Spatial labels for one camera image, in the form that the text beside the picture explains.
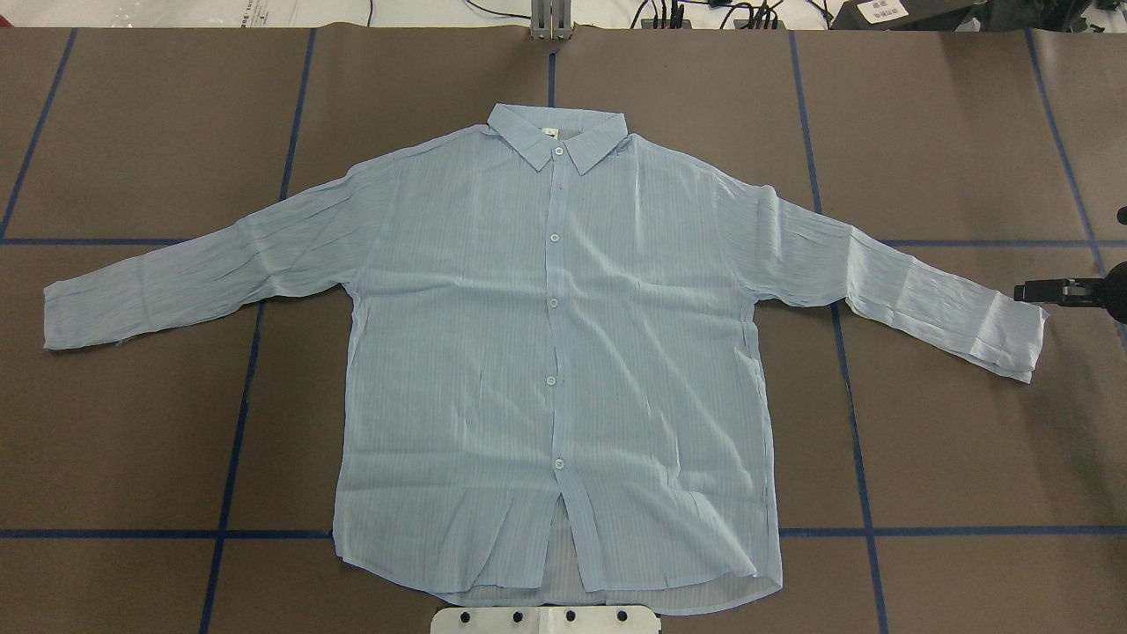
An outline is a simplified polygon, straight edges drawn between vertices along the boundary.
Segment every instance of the cable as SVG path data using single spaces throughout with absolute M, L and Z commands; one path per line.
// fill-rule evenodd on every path
M 724 15 L 724 19 L 720 21 L 720 28 L 724 28 L 724 26 L 728 24 L 728 18 L 730 18 L 731 14 L 735 12 L 736 9 L 740 7 L 747 9 L 748 23 L 755 18 L 755 7 L 752 7 L 751 2 L 736 2 L 735 5 L 731 6 L 731 8 L 728 9 L 728 12 Z
M 764 30 L 779 28 L 779 14 L 775 9 L 779 8 L 779 5 L 782 5 L 782 1 L 783 0 L 779 0 L 769 7 L 766 0 L 763 0 L 763 3 L 760 5 L 760 10 L 755 12 L 755 18 L 748 20 L 748 23 L 742 28 L 754 29 L 760 28 L 761 25 Z
M 526 20 L 532 19 L 532 16 L 522 16 L 521 14 L 506 14 L 504 11 L 494 11 L 492 9 L 486 9 L 481 5 L 473 2 L 473 0 L 465 0 L 465 3 L 469 5 L 470 7 L 473 7 L 474 9 L 478 9 L 479 11 L 485 11 L 487 14 L 492 14 L 495 16 L 500 16 L 503 18 L 522 18 Z
M 641 15 L 641 10 L 646 8 L 646 5 L 654 6 L 654 25 L 657 25 L 657 2 L 654 0 L 641 0 L 641 5 L 638 5 L 638 10 L 635 11 L 635 19 L 630 20 L 630 28 L 633 28 L 638 24 L 638 16 Z
M 806 0 L 808 5 L 814 7 L 822 14 L 822 19 L 826 20 L 826 29 L 829 29 L 829 23 L 833 21 L 834 15 L 829 12 L 829 6 L 826 5 L 826 0 L 822 0 L 822 6 L 819 7 L 815 0 Z

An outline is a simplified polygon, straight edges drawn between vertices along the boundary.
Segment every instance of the wrinkled fabric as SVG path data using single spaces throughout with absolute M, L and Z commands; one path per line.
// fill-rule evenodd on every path
M 621 114 L 498 105 L 47 286 L 45 346 L 336 284 L 354 305 L 337 553 L 464 605 L 699 614 L 781 588 L 760 300 L 845 298 L 1027 383 L 1046 319 Z

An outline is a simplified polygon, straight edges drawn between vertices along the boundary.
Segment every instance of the blue tape line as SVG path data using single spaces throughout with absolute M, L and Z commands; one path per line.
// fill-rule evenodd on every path
M 1064 140 L 1061 139 L 1061 130 L 1056 124 L 1056 116 L 1053 114 L 1053 104 L 1049 102 L 1049 93 L 1045 89 L 1045 77 L 1041 74 L 1041 63 L 1037 57 L 1037 44 L 1033 42 L 1033 32 L 1026 29 L 1026 46 L 1029 48 L 1029 60 L 1033 64 L 1033 77 L 1037 79 L 1037 91 L 1041 96 L 1041 106 L 1045 107 L 1045 116 L 1049 122 L 1049 130 L 1053 132 L 1053 142 L 1056 143 L 1057 153 L 1061 154 L 1061 164 L 1064 166 L 1065 176 L 1068 178 L 1068 187 L 1072 189 L 1072 197 L 1076 202 L 1076 209 L 1080 211 L 1080 221 L 1084 225 L 1084 234 L 1088 243 L 1092 248 L 1092 257 L 1095 266 L 1100 270 L 1100 276 L 1107 276 L 1108 269 L 1103 266 L 1103 256 L 1095 240 L 1095 231 L 1092 230 L 1092 221 L 1088 216 L 1088 207 L 1084 206 L 1084 197 L 1080 195 L 1080 185 L 1076 182 L 1076 175 L 1072 170 L 1072 161 L 1068 160 L 1068 152 L 1064 149 Z M 1127 351 L 1127 329 L 1122 324 L 1116 324 L 1119 334 L 1119 342 Z
M 0 539 L 215 539 L 218 530 L 6 528 Z
M 184 238 L 5 238 L 2 243 L 12 245 L 169 245 Z
M 169 245 L 190 238 L 3 238 L 11 245 Z M 1089 247 L 1086 240 L 880 240 L 890 247 Z M 1127 240 L 1097 240 L 1101 247 L 1127 247 Z
M 864 537 L 863 528 L 780 528 L 779 537 Z
M 1089 247 L 1086 240 L 880 240 L 890 247 Z
M 860 538 L 868 535 L 864 528 L 781 528 L 784 539 L 817 539 L 834 537 Z M 1127 535 L 1127 526 L 923 526 L 873 528 L 876 537 L 990 537 L 1041 535 L 1067 537 L 1073 535 Z M 331 530 L 270 530 L 270 529 L 130 529 L 130 528 L 3 528 L 0 539 L 332 539 Z
M 305 104 L 305 90 L 309 88 L 309 69 L 313 61 L 313 46 L 317 43 L 317 30 L 309 29 L 309 41 L 305 44 L 305 60 L 301 70 L 301 86 L 298 89 L 298 104 L 293 111 L 293 126 L 290 130 L 290 146 L 286 150 L 285 168 L 282 170 L 282 187 L 278 191 L 278 200 L 285 199 L 290 194 L 290 177 L 293 172 L 293 159 L 298 152 L 298 136 L 301 131 L 301 115 Z M 223 543 L 227 534 L 228 520 L 231 516 L 231 499 L 234 497 L 234 481 L 239 473 L 239 454 L 242 450 L 242 437 L 247 428 L 247 413 L 250 410 L 250 384 L 255 379 L 255 369 L 258 364 L 258 348 L 263 337 L 263 313 L 266 304 L 258 303 L 258 313 L 255 316 L 255 334 L 250 340 L 250 359 L 247 363 L 247 378 L 242 384 L 242 402 L 239 405 L 239 421 L 234 428 L 234 443 L 231 447 L 231 463 L 227 472 L 227 485 L 223 490 L 223 507 L 220 510 L 219 530 L 220 536 L 215 539 L 215 550 L 212 554 L 212 569 L 207 575 L 207 591 L 204 595 L 203 613 L 199 617 L 199 634 L 207 634 L 211 627 L 211 614 L 215 604 L 215 590 L 219 586 L 219 572 L 223 564 Z
M 548 107 L 556 107 L 556 53 L 548 54 Z
M 877 537 L 984 537 L 1020 535 L 1127 535 L 1127 526 L 949 526 L 876 528 Z
M 228 530 L 227 539 L 332 539 L 331 530 Z
M 795 90 L 798 93 L 798 117 L 802 123 L 802 143 L 806 145 L 806 169 L 810 176 L 810 190 L 814 193 L 814 211 L 822 213 L 822 187 L 818 186 L 818 170 L 814 167 L 814 143 L 810 141 L 810 123 L 806 116 L 806 92 L 802 90 L 802 69 L 798 62 L 798 39 L 793 30 L 787 32 L 790 37 L 790 63 L 795 70 Z
M 239 455 L 242 452 L 242 438 L 247 429 L 247 413 L 250 411 L 250 384 L 255 378 L 258 365 L 258 345 L 261 341 L 263 312 L 266 303 L 258 303 L 255 315 L 255 334 L 250 340 L 250 358 L 247 361 L 247 376 L 242 383 L 242 402 L 239 404 L 239 420 L 234 427 L 234 443 L 231 445 L 231 462 L 227 470 L 227 484 L 223 488 L 223 506 L 220 509 L 219 530 L 215 548 L 212 552 L 211 572 L 207 574 L 207 591 L 204 595 L 203 614 L 199 617 L 199 633 L 206 634 L 211 626 L 212 607 L 215 604 L 215 590 L 219 586 L 219 571 L 223 563 L 223 543 L 227 538 L 227 526 L 231 517 L 231 499 L 234 497 L 234 480 L 239 473 Z
M 869 484 L 864 475 L 864 456 L 861 453 L 861 432 L 857 426 L 857 407 L 853 402 L 853 382 L 850 379 L 849 360 L 845 358 L 845 337 L 842 334 L 842 315 L 838 304 L 829 306 L 834 322 L 834 339 L 837 342 L 837 364 L 842 381 L 845 382 L 845 399 L 849 401 L 849 425 L 853 432 L 853 470 L 857 473 L 857 490 L 861 499 L 861 520 L 864 524 L 864 542 L 869 551 L 869 571 L 872 574 L 872 593 L 877 601 L 877 623 L 881 634 L 888 633 L 888 614 L 885 609 L 885 590 L 880 579 L 880 562 L 877 557 L 877 539 L 872 530 L 872 509 L 869 506 Z
M 790 38 L 790 60 L 795 70 L 795 90 L 798 95 L 798 117 L 802 124 L 802 142 L 806 145 L 806 166 L 810 176 L 810 190 L 814 194 L 814 211 L 822 214 L 822 189 L 818 186 L 818 170 L 814 161 L 814 142 L 810 139 L 810 123 L 806 109 L 806 95 L 802 90 L 802 69 L 798 56 L 798 39 L 795 32 L 788 32 Z M 849 376 L 849 364 L 845 360 L 845 340 L 842 337 L 841 312 L 837 304 L 829 306 L 834 321 L 834 338 L 837 340 L 837 361 L 841 365 L 842 381 L 845 383 L 845 395 L 849 399 L 849 419 L 853 431 L 853 467 L 857 473 L 857 489 L 861 501 L 861 519 L 864 523 L 864 541 L 869 551 L 869 572 L 872 578 L 872 597 L 877 608 L 877 624 L 881 634 L 888 633 L 888 615 L 885 610 L 885 590 L 880 580 L 880 562 L 877 557 L 877 539 L 872 534 L 872 514 L 869 509 L 869 488 L 864 477 L 864 459 L 861 455 L 861 435 L 857 427 L 857 409 L 853 407 L 853 384 Z
M 223 562 L 223 546 L 225 544 L 223 538 L 219 538 L 212 550 L 211 572 L 207 573 L 207 593 L 204 595 L 204 609 L 199 617 L 199 634 L 207 634 L 207 629 L 211 627 L 211 613 L 215 606 L 215 589 L 219 587 L 219 568 Z
M 35 123 L 35 131 L 32 132 L 32 141 L 27 144 L 27 152 L 24 153 L 24 162 L 19 166 L 19 173 L 16 175 L 16 182 L 11 187 L 11 195 L 8 196 L 8 206 L 5 208 L 3 218 L 0 218 L 0 238 L 8 231 L 8 223 L 16 212 L 16 200 L 19 198 L 19 190 L 24 187 L 24 178 L 27 177 L 27 169 L 32 166 L 32 157 L 35 155 L 35 146 L 39 143 L 39 135 L 43 134 L 43 126 L 47 122 L 47 113 L 51 111 L 51 104 L 55 100 L 55 92 L 63 80 L 63 70 L 70 60 L 71 50 L 74 48 L 74 38 L 78 37 L 78 29 L 72 28 L 70 37 L 66 38 L 66 47 L 63 48 L 63 56 L 59 60 L 59 68 L 55 69 L 55 78 L 47 90 L 47 98 L 43 101 L 43 110 L 39 111 L 39 120 Z
M 305 89 L 309 87 L 309 68 L 313 61 L 313 45 L 317 43 L 317 30 L 309 29 L 309 42 L 305 44 L 305 62 L 301 71 L 301 87 L 298 88 L 298 106 L 293 111 L 293 126 L 290 128 L 290 149 L 286 150 L 285 169 L 282 171 L 282 190 L 278 199 L 284 200 L 290 195 L 290 175 L 293 172 L 293 157 L 298 152 L 298 132 L 301 130 L 301 115 L 305 108 Z

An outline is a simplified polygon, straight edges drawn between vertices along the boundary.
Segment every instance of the metal bracket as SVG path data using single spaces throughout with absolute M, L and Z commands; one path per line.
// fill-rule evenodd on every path
M 444 608 L 431 634 L 660 634 L 662 619 L 645 606 Z
M 532 38 L 570 39 L 571 0 L 532 0 Z

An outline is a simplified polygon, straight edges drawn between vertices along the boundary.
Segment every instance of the brown table surface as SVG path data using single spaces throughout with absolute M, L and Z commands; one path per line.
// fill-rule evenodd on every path
M 228 225 L 497 101 L 631 130 L 1008 292 L 1127 259 L 1127 38 L 0 29 L 0 631 L 427 632 L 341 563 L 349 302 L 42 350 L 42 288 Z M 1127 623 L 1127 355 L 1049 306 L 1030 386 L 769 302 L 786 588 L 665 632 Z

